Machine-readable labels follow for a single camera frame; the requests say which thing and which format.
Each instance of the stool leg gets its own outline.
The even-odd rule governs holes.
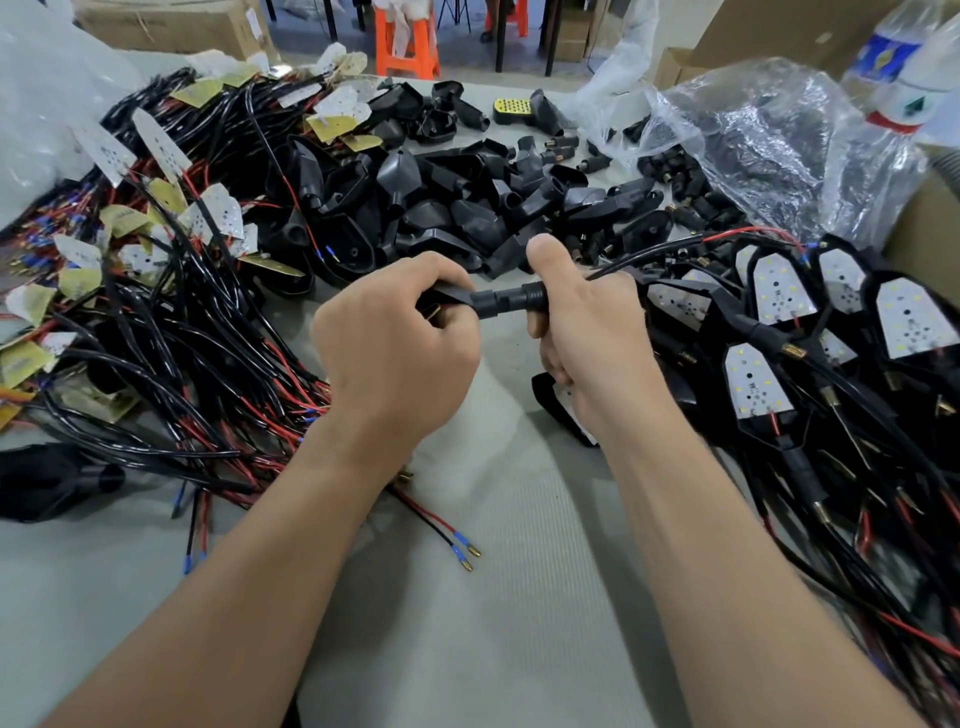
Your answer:
[[[380,9],[374,12],[374,27],[376,29],[376,75],[387,75],[387,15]]]

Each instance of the cardboard box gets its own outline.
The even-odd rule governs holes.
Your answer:
[[[664,48],[663,55],[660,56],[660,64],[657,66],[657,75],[654,77],[654,86],[665,90],[707,73],[709,68],[690,64],[691,53],[693,51],[689,48]]]
[[[839,78],[879,20],[900,0],[726,0],[692,49],[666,48],[654,83],[666,89],[713,68],[780,56]],[[960,12],[947,0],[944,18]],[[900,215],[884,256],[960,306],[960,201],[930,170]]]
[[[658,66],[654,83],[665,89],[712,68],[775,56],[819,68],[839,79],[876,24],[899,3],[900,0],[725,0],[696,47],[663,51],[660,65],[665,67]],[[957,12],[960,0],[948,0],[944,18]]]
[[[79,0],[77,21],[114,48],[278,60],[258,0]]]

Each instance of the hand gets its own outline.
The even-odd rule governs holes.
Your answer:
[[[550,302],[549,315],[527,315],[527,330],[540,339],[543,368],[572,387],[577,418],[601,445],[631,426],[631,410],[650,395],[671,401],[629,274],[584,280],[552,235],[535,236],[527,259]]]
[[[320,307],[310,331],[333,402],[321,421],[338,421],[347,439],[338,447],[382,456],[393,473],[453,417],[480,364],[472,308],[445,307],[441,328],[414,308],[438,280],[474,290],[459,265],[424,253],[351,283]]]

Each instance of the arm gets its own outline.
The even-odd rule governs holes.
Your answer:
[[[534,238],[544,366],[610,463],[697,726],[924,724],[833,622],[686,422],[626,274],[586,282]]]
[[[43,728],[280,724],[357,528],[420,440],[459,408],[479,364],[472,310],[445,310],[438,329],[414,308],[437,279],[470,287],[462,268],[425,254],[321,307],[312,334],[335,398],[329,414]]]

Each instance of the plastic bag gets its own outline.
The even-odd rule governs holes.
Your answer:
[[[93,162],[67,124],[100,120],[144,85],[112,48],[36,0],[0,3],[0,225],[6,225],[63,177]]]
[[[569,119],[590,133],[591,140],[605,137],[616,116],[612,105],[618,105],[618,95],[636,90],[650,68],[659,22],[658,0],[634,0],[623,18],[623,35],[610,56],[585,85],[558,104]]]
[[[753,222],[806,241],[832,232],[882,248],[926,169],[909,136],[868,124],[826,73],[785,59],[646,93],[652,113],[637,157],[683,144]]]

